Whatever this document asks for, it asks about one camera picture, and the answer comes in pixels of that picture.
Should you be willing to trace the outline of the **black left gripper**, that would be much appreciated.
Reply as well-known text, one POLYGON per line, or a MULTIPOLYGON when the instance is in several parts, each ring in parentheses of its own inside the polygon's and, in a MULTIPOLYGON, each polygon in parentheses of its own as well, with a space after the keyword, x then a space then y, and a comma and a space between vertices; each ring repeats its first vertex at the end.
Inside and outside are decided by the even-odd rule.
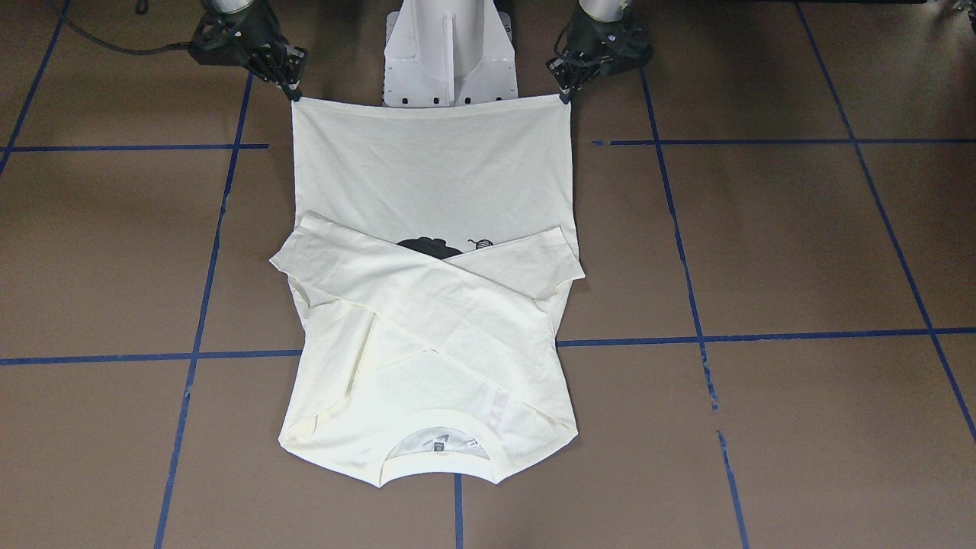
POLYGON ((621 8, 617 20, 603 21, 576 8, 546 62, 558 81, 562 103, 570 104, 582 86, 601 75, 645 66, 654 55, 641 21, 632 8, 621 8))

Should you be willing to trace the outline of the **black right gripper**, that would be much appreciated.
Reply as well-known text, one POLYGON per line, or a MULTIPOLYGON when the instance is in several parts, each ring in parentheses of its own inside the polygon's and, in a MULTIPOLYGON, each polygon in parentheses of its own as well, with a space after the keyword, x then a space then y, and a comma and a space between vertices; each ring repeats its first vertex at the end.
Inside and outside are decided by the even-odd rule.
POLYGON ((264 81, 282 81, 293 103, 307 50, 290 45, 269 4, 204 4, 205 14, 191 38, 191 58, 205 66, 241 66, 264 81))

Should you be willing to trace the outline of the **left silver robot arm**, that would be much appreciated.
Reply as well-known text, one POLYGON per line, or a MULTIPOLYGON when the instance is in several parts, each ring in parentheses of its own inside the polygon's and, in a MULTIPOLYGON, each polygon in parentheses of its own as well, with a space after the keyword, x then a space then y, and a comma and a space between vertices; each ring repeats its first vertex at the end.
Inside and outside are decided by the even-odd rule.
POLYGON ((645 67, 654 55, 630 1, 579 1, 546 63, 570 104, 585 84, 645 67))

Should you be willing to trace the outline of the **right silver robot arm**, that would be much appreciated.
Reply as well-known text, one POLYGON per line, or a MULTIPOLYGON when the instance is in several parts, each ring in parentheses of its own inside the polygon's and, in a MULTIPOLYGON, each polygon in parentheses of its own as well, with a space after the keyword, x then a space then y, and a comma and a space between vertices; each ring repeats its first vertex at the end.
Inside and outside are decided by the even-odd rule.
POLYGON ((188 52, 198 65, 240 66, 299 101, 307 50, 290 44, 268 1, 202 1, 188 52))

